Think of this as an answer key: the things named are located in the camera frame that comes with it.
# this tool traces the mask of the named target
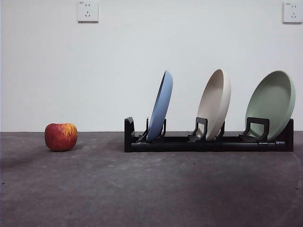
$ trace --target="wall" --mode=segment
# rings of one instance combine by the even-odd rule
[[[0,1],[0,24],[1,24],[1,1]],[[1,30],[0,30],[0,52],[1,52]],[[0,132],[1,132],[1,64],[0,64]]]
[[[76,0],[1,1],[1,130],[144,130],[161,77],[174,78],[169,131],[194,128],[218,68],[232,80],[226,129],[244,129],[257,84],[274,70],[296,84],[303,130],[303,25],[282,24],[281,0],[100,0],[99,23],[78,24]]]

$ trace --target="electrical outlet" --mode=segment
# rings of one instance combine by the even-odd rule
[[[98,2],[78,2],[78,22],[98,22]]]
[[[283,8],[283,23],[302,23],[301,7],[296,2],[285,2]]]

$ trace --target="concrete floor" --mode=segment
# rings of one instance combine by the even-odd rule
[[[124,153],[123,133],[1,133],[3,227],[302,227],[303,132],[294,152]]]

